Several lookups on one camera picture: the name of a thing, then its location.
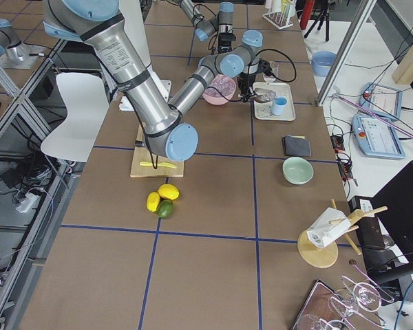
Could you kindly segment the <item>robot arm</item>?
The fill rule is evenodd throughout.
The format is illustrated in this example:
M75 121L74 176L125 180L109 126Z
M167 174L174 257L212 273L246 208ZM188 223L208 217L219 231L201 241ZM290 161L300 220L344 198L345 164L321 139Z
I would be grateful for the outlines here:
M199 41L203 42L213 37L215 41L218 41L217 52L219 54L232 50L233 42L236 41L233 30L233 3L228 1L220 3L217 13L206 7L212 13L210 19L206 19L198 9L204 6L202 3L194 4L192 1L168 1L168 3L178 6L186 14Z
M170 100L162 95L151 71L144 20L139 1L44 1L45 32L58 39L83 42L94 48L118 90L127 97L143 129L150 153L181 162L198 146L196 129L183 116L213 79L234 78L255 71L262 33L248 30L227 53L205 56L181 90Z

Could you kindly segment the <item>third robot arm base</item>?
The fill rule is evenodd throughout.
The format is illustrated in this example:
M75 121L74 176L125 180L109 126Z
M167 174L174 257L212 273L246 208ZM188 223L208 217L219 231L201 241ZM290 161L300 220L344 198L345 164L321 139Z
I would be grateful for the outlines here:
M5 69L31 69L38 52L31 56L33 46L25 44L11 22L0 19L0 66Z

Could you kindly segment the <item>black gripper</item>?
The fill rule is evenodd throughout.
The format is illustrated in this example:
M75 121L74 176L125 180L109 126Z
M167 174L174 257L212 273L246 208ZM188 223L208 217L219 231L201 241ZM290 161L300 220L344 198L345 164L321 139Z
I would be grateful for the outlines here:
M239 74L239 89L240 89L240 100L242 102L248 102L251 100L253 95L251 91L251 86L255 82L258 74L263 74L269 66L269 62L264 59L259 59L257 63L253 63L244 69L242 73Z
M232 43L236 41L236 36L232 32L221 32L218 34L218 51L230 52Z

